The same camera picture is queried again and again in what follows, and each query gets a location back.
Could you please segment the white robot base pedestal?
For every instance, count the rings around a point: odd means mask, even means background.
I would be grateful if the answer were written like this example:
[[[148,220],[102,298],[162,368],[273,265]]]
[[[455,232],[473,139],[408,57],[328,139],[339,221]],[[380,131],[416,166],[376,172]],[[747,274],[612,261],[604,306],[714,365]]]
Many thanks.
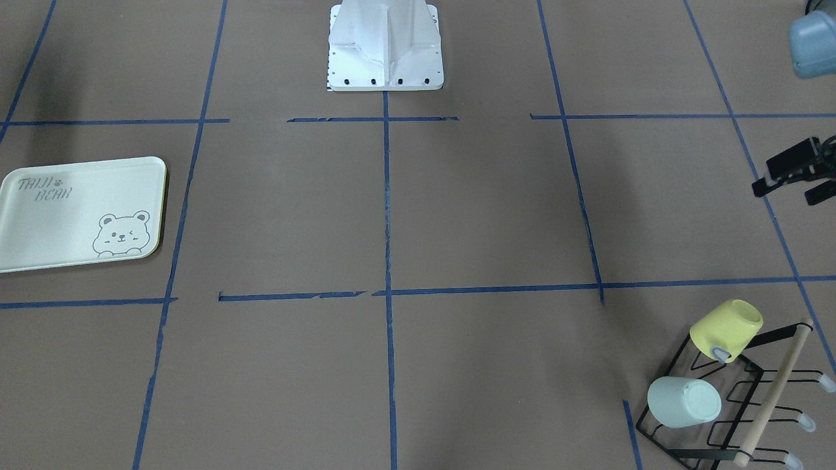
[[[445,83],[436,6],[343,1],[329,12],[327,90],[439,90]]]

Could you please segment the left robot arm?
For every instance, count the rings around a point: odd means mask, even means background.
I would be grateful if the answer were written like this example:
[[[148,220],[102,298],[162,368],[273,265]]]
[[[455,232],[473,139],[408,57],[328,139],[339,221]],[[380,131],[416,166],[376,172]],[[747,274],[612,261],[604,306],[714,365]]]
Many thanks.
[[[804,16],[789,27],[792,68],[798,78],[817,78],[835,72],[835,7],[833,1],[809,1]],[[805,191],[807,205],[835,195],[835,137],[808,137],[767,160],[764,175],[750,185],[764,198],[785,185],[817,181]]]

